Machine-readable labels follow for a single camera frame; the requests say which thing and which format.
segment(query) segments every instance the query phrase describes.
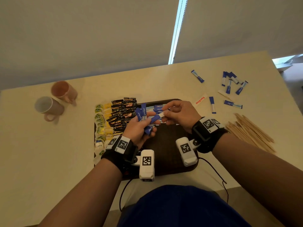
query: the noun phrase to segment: black tray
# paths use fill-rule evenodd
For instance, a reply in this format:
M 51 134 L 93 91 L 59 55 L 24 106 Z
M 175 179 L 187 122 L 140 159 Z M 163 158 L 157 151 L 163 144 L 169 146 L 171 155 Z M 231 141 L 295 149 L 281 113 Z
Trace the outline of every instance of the black tray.
M 166 104 L 172 100 L 180 99 L 167 99 L 155 102 L 146 103 L 147 107 Z M 154 151 L 155 157 L 155 176 L 176 174 L 181 172 L 187 172 L 194 170 L 198 162 L 192 166 L 185 167 L 179 149 L 176 146 L 176 140 L 182 137 L 188 137 L 189 140 L 193 139 L 191 134 L 187 133 L 181 125 L 167 126 L 162 123 L 157 126 L 157 133 L 155 137 L 149 138 L 143 145 L 142 150 L 151 149 Z M 139 178 L 138 166 L 126 166 L 126 173 L 123 175 L 123 180 Z

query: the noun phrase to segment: pink mug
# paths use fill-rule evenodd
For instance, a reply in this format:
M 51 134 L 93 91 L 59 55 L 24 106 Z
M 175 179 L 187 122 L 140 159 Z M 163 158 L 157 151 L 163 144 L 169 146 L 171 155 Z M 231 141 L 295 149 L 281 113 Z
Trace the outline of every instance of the pink mug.
M 58 99 L 73 103 L 77 98 L 77 91 L 66 81 L 58 81 L 51 87 L 51 94 Z
M 39 113 L 44 114 L 44 119 L 47 122 L 54 121 L 59 115 L 64 112 L 64 107 L 55 99 L 49 96 L 43 96 L 37 99 L 35 103 L 35 109 Z M 48 115 L 54 115 L 52 119 L 48 118 Z

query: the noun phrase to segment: black cable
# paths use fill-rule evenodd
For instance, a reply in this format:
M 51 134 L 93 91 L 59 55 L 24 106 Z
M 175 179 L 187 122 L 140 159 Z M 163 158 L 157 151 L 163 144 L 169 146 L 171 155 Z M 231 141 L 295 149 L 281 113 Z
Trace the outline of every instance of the black cable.
M 226 193 L 227 193 L 227 204 L 228 204 L 229 194 L 228 194 L 228 192 L 227 192 L 227 189 L 226 189 L 225 186 L 224 186 L 224 183 L 227 184 L 227 182 L 221 177 L 221 175 L 220 175 L 220 174 L 216 171 L 216 169 L 209 163 L 209 161 L 207 161 L 206 159 L 201 158 L 201 157 L 199 157 L 199 159 L 203 159 L 204 161 L 206 161 L 206 162 L 214 169 L 214 171 L 217 173 L 217 175 L 222 179 L 222 185 L 223 185 L 223 187 L 224 187 L 224 189 L 225 189 L 225 191 L 226 191 Z
M 121 211 L 121 212 L 122 212 L 122 209 L 121 209 L 121 199 L 122 199 L 122 195 L 123 195 L 123 192 L 124 192 L 124 190 L 126 189 L 127 185 L 131 182 L 131 180 L 132 180 L 132 179 L 130 179 L 130 180 L 127 182 L 127 184 L 125 185 L 125 187 L 124 187 L 124 189 L 123 189 L 123 191 L 122 191 L 122 193 L 121 193 L 121 196 L 120 196 L 119 208 L 120 208 L 120 211 Z

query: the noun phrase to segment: blue shirt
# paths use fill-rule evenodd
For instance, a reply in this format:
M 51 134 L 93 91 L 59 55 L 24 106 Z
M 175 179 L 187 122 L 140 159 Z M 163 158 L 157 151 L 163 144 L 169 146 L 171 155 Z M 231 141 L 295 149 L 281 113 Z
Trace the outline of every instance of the blue shirt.
M 218 195 L 194 186 L 166 185 L 125 210 L 118 227 L 250 226 Z

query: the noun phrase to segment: table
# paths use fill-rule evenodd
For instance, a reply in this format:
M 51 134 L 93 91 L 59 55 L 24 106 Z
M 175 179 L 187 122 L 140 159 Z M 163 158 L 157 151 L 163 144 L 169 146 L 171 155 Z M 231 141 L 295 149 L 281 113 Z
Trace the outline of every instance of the table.
M 191 70 L 205 80 L 201 84 Z M 249 84 L 237 97 L 243 109 L 224 105 L 217 93 L 223 71 L 232 71 Z M 79 93 L 77 106 L 62 103 L 58 122 L 45 122 L 34 110 L 41 96 L 51 96 L 52 83 L 2 91 L 0 95 L 0 225 L 38 224 L 44 216 L 92 168 L 94 156 L 94 106 L 124 96 L 139 103 L 179 98 L 195 101 L 202 94 L 214 96 L 223 124 L 244 114 L 274 140 L 277 156 L 303 170 L 303 116 L 267 52 L 164 65 L 68 81 Z M 232 92 L 238 86 L 232 84 Z M 212 115 L 209 100 L 197 107 L 201 116 Z M 201 154 L 228 183 L 239 186 L 211 153 Z M 119 208 L 121 183 L 111 210 Z M 134 202 L 147 191 L 164 184 L 195 185 L 223 189 L 220 178 L 203 161 L 191 172 L 156 177 L 152 183 L 133 180 L 124 192 L 122 205 Z

